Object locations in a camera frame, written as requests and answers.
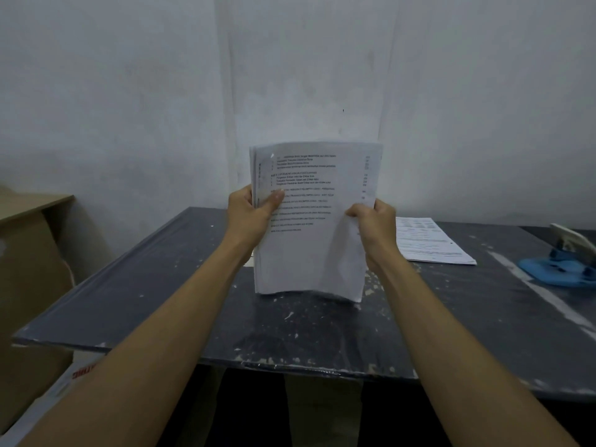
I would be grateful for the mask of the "person's right hand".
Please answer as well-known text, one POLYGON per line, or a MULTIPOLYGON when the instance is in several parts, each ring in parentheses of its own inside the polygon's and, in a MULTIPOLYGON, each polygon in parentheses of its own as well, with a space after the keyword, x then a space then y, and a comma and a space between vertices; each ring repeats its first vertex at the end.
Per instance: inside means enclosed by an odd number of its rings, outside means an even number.
POLYGON ((374 273, 383 272, 387 263, 400 255, 396 243, 396 211, 381 199, 375 199, 376 221, 358 223, 367 266, 374 273))

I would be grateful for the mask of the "person's left hand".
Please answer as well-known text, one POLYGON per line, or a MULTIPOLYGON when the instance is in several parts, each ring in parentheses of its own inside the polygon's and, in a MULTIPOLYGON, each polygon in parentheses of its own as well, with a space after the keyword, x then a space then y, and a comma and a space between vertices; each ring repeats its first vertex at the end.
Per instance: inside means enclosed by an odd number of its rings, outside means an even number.
POLYGON ((252 186, 247 185, 232 194, 228 199, 227 229, 223 242, 244 255, 250 255, 263 239, 270 219, 256 213, 253 205, 252 186))

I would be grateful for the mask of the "stack of printed white papers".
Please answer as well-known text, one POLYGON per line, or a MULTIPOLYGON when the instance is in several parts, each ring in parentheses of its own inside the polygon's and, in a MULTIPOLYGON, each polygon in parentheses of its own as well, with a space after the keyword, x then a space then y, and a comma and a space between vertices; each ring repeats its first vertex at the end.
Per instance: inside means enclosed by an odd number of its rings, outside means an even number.
POLYGON ((255 292, 316 292, 360 303, 367 265, 358 222, 345 212, 374 207, 383 145, 283 142, 249 149, 253 206, 284 199, 253 252, 255 292))

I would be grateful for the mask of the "person's left forearm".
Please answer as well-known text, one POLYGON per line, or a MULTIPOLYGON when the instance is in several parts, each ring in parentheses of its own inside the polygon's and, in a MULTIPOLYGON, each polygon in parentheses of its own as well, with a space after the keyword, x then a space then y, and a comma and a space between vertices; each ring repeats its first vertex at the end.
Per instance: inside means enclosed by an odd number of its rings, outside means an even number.
POLYGON ((18 447, 156 447, 233 280, 258 244, 229 231, 151 316, 50 409, 18 447))

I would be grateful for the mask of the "person's right forearm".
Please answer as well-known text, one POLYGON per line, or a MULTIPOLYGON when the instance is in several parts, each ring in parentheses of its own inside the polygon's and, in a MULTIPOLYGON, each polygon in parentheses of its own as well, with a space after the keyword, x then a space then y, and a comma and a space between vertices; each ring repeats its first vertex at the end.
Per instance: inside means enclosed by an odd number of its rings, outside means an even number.
POLYGON ((396 248, 367 255, 454 447, 579 447, 430 290, 396 248))

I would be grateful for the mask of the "printed white paper sheet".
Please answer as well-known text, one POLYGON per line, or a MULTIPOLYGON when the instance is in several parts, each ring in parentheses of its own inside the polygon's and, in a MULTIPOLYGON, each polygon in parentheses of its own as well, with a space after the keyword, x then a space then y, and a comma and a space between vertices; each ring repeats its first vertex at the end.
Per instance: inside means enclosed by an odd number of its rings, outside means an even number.
POLYGON ((396 217, 396 243, 400 253, 411 262, 477 265, 429 217, 396 217))

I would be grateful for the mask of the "blue hole punch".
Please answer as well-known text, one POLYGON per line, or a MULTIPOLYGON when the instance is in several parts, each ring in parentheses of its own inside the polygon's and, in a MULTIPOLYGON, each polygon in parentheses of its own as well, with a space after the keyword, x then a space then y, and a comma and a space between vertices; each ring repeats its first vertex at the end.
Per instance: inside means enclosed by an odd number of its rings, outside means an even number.
POLYGON ((542 284, 596 290, 596 231, 575 231, 557 223, 549 229, 526 228, 551 249, 546 256, 520 260, 518 267, 542 284))

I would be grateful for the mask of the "brown cardboard box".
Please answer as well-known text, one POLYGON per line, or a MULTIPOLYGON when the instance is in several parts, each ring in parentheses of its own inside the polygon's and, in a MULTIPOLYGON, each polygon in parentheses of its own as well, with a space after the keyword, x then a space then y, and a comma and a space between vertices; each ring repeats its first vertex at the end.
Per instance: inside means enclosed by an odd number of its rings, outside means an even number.
POLYGON ((12 335, 73 288, 44 211, 72 195, 0 186, 0 437, 69 367, 60 347, 18 347, 12 335))

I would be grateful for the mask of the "white printed cardboard box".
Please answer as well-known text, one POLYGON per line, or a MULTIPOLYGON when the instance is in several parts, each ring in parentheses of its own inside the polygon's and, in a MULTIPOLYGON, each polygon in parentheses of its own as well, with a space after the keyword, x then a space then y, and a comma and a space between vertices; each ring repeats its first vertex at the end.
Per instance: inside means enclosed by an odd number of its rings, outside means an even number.
POLYGON ((26 409, 22 416, 0 436, 0 447, 16 447, 40 419, 90 373, 105 353, 74 351, 71 365, 54 384, 26 409))

